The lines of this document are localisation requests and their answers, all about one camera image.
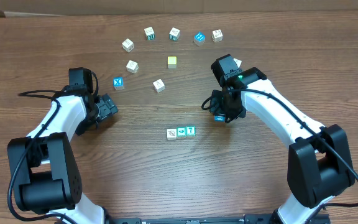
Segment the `wooden block blue side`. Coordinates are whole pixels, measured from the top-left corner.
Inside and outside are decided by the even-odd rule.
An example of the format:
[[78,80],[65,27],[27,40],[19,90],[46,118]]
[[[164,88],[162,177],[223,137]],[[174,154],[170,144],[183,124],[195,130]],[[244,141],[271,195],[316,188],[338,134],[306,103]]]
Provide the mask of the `wooden block blue side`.
[[214,120],[218,122],[225,122],[225,119],[224,116],[214,116]]

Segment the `green 7 wooden block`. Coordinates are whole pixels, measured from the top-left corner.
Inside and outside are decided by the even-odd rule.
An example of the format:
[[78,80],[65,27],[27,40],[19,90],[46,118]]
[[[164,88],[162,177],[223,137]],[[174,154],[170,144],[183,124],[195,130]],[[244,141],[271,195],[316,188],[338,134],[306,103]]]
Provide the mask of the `green 7 wooden block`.
[[196,136],[196,129],[194,126],[186,126],[186,138],[194,138]]

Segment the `green 4 wooden block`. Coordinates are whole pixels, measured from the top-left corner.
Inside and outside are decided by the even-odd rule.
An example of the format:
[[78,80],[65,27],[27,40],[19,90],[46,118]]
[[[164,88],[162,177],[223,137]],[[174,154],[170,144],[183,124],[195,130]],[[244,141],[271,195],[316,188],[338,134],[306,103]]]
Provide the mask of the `green 4 wooden block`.
[[177,127],[177,139],[185,139],[185,138],[186,138],[186,128]]

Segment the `leaf drawing wooden block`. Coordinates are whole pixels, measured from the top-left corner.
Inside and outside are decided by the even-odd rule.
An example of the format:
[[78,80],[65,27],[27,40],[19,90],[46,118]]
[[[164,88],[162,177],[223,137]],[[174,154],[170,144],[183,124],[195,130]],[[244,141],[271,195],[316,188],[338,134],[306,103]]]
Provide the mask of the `leaf drawing wooden block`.
[[176,128],[167,129],[167,139],[169,141],[177,139],[177,129]]

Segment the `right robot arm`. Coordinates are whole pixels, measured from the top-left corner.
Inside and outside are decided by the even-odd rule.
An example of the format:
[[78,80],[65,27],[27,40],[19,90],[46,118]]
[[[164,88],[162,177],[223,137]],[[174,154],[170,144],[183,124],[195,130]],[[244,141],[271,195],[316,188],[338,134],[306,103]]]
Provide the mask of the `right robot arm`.
[[222,89],[214,90],[202,109],[225,123],[251,112],[288,148],[291,194],[271,215],[262,215],[262,223],[329,223],[319,212],[356,179],[346,132],[302,113],[258,68],[242,70],[231,55],[218,58],[211,70]]

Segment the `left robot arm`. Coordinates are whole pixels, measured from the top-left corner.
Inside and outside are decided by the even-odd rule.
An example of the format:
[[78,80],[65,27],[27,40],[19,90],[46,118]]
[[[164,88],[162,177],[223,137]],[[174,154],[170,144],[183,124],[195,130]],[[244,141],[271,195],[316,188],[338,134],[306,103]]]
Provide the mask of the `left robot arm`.
[[70,142],[118,109],[109,95],[99,95],[98,79],[91,70],[71,68],[68,76],[69,84],[61,90],[20,94],[48,99],[51,108],[33,131],[7,145],[11,172],[7,206],[23,222],[57,217],[60,223],[113,223],[108,211],[83,193]]

